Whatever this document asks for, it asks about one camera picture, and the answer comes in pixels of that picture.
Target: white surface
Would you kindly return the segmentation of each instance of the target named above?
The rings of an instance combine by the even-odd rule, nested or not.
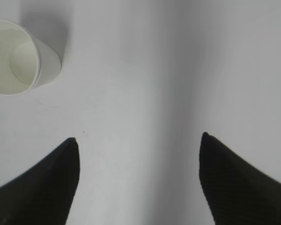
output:
[[[62,72],[0,97],[0,185],[73,136],[69,225],[211,225],[203,131],[281,181],[281,0],[0,0],[0,18],[36,8],[68,27]]]

